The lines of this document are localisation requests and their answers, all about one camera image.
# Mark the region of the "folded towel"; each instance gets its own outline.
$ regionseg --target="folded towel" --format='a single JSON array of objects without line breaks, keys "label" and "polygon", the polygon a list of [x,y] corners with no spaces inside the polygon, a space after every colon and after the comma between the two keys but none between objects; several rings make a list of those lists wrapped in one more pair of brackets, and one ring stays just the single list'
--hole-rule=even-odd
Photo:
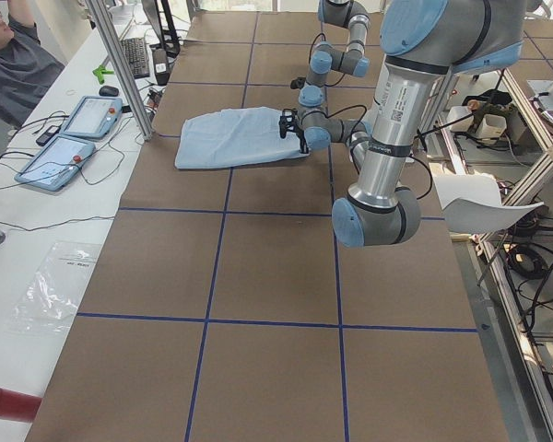
[{"label": "folded towel", "polygon": [[306,157],[299,138],[279,136],[280,110],[226,109],[187,120],[174,165],[178,169],[217,169]]}]

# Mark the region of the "gray shirt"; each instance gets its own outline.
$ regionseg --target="gray shirt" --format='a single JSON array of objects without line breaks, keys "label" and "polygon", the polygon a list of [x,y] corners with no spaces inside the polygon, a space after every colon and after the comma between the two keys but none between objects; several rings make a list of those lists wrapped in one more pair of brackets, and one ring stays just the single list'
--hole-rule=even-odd
[{"label": "gray shirt", "polygon": [[8,26],[15,37],[0,50],[0,118],[20,127],[64,66],[41,47],[36,27],[12,17]]}]

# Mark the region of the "plastic bag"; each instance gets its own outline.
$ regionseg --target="plastic bag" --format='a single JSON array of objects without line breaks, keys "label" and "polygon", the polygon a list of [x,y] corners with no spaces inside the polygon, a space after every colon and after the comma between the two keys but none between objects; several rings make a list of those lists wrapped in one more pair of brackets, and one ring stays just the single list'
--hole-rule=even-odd
[{"label": "plastic bag", "polygon": [[56,242],[35,272],[7,322],[12,332],[68,332],[96,261],[100,244]]}]

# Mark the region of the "person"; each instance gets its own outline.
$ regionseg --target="person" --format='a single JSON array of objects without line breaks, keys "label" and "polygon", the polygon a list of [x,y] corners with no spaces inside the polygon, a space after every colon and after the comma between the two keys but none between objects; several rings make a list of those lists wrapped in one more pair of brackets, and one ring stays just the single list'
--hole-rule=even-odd
[{"label": "person", "polygon": [[41,47],[27,0],[7,0],[0,13],[0,119],[19,128],[64,66]]}]

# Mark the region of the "white desk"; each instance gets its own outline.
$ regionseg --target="white desk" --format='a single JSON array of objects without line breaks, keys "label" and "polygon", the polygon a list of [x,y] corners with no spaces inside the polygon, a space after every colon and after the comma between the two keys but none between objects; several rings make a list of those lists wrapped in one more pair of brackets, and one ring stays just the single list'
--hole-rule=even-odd
[{"label": "white desk", "polygon": [[[144,35],[144,31],[136,29],[135,34]],[[100,85],[92,74],[92,69],[104,60],[105,55],[100,35],[93,31],[28,121],[46,117],[54,111],[69,114],[82,96],[98,95]],[[105,81],[107,85],[119,87],[115,76],[105,76]],[[147,81],[144,79],[137,81],[140,88],[146,85]],[[124,115],[120,124],[127,118],[128,115]],[[17,134],[8,148],[37,152],[39,147],[35,144],[35,139],[38,135],[33,135],[32,132],[39,127],[38,124]],[[70,184],[54,194],[38,192],[25,186],[0,191],[0,220],[23,227],[39,227],[73,218],[115,215],[119,198],[139,155],[142,143],[139,134],[135,120],[131,120],[115,138],[112,145],[124,152],[124,161],[114,174],[98,185],[89,186],[81,177],[76,176]],[[107,136],[102,143],[98,143],[97,147],[102,146],[108,138]],[[18,157],[7,157],[4,162],[15,169],[21,169],[29,159]],[[118,152],[105,147],[86,164],[84,174],[90,181],[99,180],[115,169],[120,158]],[[14,174],[12,170],[0,166],[0,187],[15,184]],[[65,240],[102,244],[111,224],[110,220],[97,220],[35,232],[1,226],[6,232],[6,240],[0,245],[0,387],[43,395],[65,335],[16,334],[7,329],[6,320],[11,316],[13,307],[25,293],[35,271],[54,242]],[[23,441],[29,428],[29,424],[0,420],[0,441]]]}]

